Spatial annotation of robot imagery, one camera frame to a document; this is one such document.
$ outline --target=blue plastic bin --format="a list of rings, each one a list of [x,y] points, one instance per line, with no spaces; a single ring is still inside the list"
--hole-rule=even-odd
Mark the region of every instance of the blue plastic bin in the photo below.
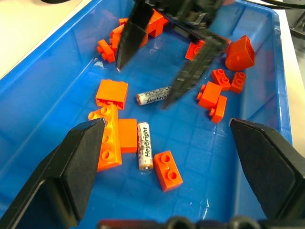
[[[262,123],[291,143],[278,15],[245,2],[220,9],[211,29],[232,41],[246,34],[256,65],[245,71],[241,94],[222,93],[228,102],[224,119],[216,125],[195,98],[213,69],[224,68],[232,78],[224,56],[214,61],[200,85],[167,110],[160,103],[138,106],[135,96],[170,85],[186,61],[188,43],[170,27],[149,38],[120,73],[98,56],[97,41],[109,40],[118,19],[128,17],[132,6],[132,0],[93,0],[0,81],[0,216],[68,130],[98,109],[95,95],[101,79],[112,79],[129,84],[119,117],[150,124],[153,153],[171,150],[183,184],[163,193],[155,171],[142,174],[137,155],[123,154],[122,166],[97,174],[80,228],[95,228],[104,218],[263,218],[240,169],[228,122],[239,117]]]

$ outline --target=orange lego brick cluster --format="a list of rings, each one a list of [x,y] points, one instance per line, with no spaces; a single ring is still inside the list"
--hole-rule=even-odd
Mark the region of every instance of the orange lego brick cluster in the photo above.
[[[197,99],[199,100],[198,105],[208,110],[214,108],[218,101],[220,92],[221,86],[208,82],[207,85],[202,86],[201,92],[197,96]]]
[[[95,96],[96,104],[104,106],[113,103],[118,109],[125,107],[128,84],[125,82],[116,82],[112,80],[102,80]]]
[[[136,119],[119,119],[119,136],[122,153],[137,152],[138,137]]]
[[[215,83],[208,82],[207,85],[202,85],[197,99],[198,105],[210,110],[209,115],[211,121],[220,123],[224,117],[227,98],[220,95],[221,91],[233,91],[240,93],[244,88],[246,80],[245,73],[235,73],[235,76],[230,84],[223,69],[213,70],[211,77]]]
[[[124,26],[127,23],[128,18],[119,19],[119,26],[111,31],[110,33],[110,45],[107,44],[105,40],[98,41],[97,51],[102,55],[103,60],[112,63],[115,61],[115,57],[118,51],[121,34],[123,32]],[[153,15],[146,27],[146,35],[140,47],[143,47],[148,42],[148,34],[152,37],[157,37],[163,32],[163,27],[168,21],[157,11],[154,10]]]
[[[153,164],[164,192],[177,188],[183,183],[170,151],[156,154]]]
[[[255,52],[247,36],[231,43],[227,48],[226,67],[231,71],[241,71],[255,64]]]
[[[198,41],[197,44],[194,44],[193,42],[190,43],[190,46],[186,52],[185,58],[192,61],[195,59],[196,55],[199,53],[201,48],[204,46],[204,41]]]
[[[114,104],[105,105],[101,109],[89,113],[88,119],[92,120],[100,117],[105,118],[106,125],[102,138],[97,171],[102,171],[122,164],[118,108]]]
[[[246,81],[245,73],[235,73],[230,90],[235,93],[242,92]]]
[[[109,63],[115,62],[114,52],[107,42],[105,40],[100,40],[98,44],[97,51],[102,55],[103,60],[108,61]]]
[[[212,71],[212,79],[215,84],[221,86],[222,91],[228,91],[231,87],[229,79],[226,77],[224,70],[218,69]]]

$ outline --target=grid pattern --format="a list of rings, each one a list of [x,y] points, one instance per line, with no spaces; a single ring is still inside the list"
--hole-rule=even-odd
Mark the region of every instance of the grid pattern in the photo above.
[[[171,84],[185,61],[187,46],[170,31],[164,32],[149,39],[122,72],[98,59],[74,85],[94,91],[77,119],[81,122],[90,110],[98,108],[94,96],[101,79],[127,82],[126,106],[119,117],[148,122],[153,154],[171,150],[183,178],[178,189],[163,193],[155,171],[142,173],[136,155],[123,155],[122,166],[98,173],[80,228],[94,226],[102,218],[165,221],[172,215],[184,215],[193,221],[225,221],[231,216],[236,152],[228,120],[238,116],[240,96],[224,93],[228,109],[219,125],[197,105],[200,85],[167,110],[160,109],[160,102],[138,106],[135,100],[138,93]],[[223,67],[222,63],[220,58],[211,70]],[[211,70],[202,83],[211,80]]]

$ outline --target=black robotic claw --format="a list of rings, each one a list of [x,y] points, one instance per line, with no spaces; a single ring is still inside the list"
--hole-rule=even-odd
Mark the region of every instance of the black robotic claw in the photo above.
[[[137,53],[153,8],[178,26],[190,40],[205,40],[205,46],[195,60],[188,62],[173,82],[163,106],[168,107],[196,85],[213,59],[225,50],[226,41],[207,29],[222,3],[223,0],[137,0],[122,32],[117,68],[121,70]]]
[[[0,228],[77,226],[94,184],[104,125],[95,119],[71,129],[36,167],[0,219]]]
[[[305,219],[256,222],[249,217],[237,216],[228,223],[213,220],[192,223],[184,217],[173,217],[165,224],[145,220],[103,220],[98,229],[305,229]]]
[[[232,119],[240,162],[269,219],[305,219],[305,158],[276,130]]]

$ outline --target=silver battery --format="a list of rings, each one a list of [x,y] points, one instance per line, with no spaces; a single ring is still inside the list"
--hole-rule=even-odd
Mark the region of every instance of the silver battery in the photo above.
[[[171,86],[137,94],[138,105],[142,106],[145,104],[151,104],[157,101],[164,100],[167,98],[170,90]]]
[[[153,169],[151,134],[148,123],[138,123],[138,158],[140,170]]]

